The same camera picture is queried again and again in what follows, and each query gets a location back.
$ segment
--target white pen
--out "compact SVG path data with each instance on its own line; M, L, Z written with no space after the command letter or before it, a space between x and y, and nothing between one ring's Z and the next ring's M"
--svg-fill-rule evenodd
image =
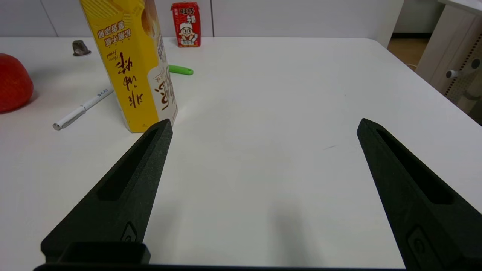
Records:
M78 119L82 114L84 114L89 108L93 107L96 103L102 101L105 97L109 96L114 89L104 89L101 93L97 94L94 98L88 100L86 103L81 105L76 110L72 111L70 114L63 117L61 120L53 124L55 130L59 131L67 126L69 126L72 122Z

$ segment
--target wooden floor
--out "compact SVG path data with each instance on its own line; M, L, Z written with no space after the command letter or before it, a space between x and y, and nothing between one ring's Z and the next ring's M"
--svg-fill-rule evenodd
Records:
M415 70L427 43L428 39L391 39L388 50Z

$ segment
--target yellow carton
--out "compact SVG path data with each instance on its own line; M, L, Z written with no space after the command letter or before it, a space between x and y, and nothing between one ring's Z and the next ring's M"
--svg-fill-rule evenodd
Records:
M145 132L177 104L154 0L80 0L127 128Z

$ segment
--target red apple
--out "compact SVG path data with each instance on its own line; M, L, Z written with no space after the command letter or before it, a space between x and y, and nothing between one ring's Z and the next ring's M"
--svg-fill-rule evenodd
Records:
M0 112L21 107L32 93L32 79L22 63L11 55L0 54Z

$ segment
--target white wall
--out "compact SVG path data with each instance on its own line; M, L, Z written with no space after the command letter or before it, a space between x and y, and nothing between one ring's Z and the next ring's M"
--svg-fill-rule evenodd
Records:
M384 46L403 0L212 0L221 37L371 38Z
M155 0L165 37L174 37L171 4ZM203 36L213 35L211 1L197 0ZM0 37L90 37L79 0L0 0Z
M395 33L432 33L445 5L437 0L405 0Z
M155 0L173 37L173 2ZM197 0L203 36L371 38L386 46L403 0ZM90 37L79 0L0 0L0 36Z

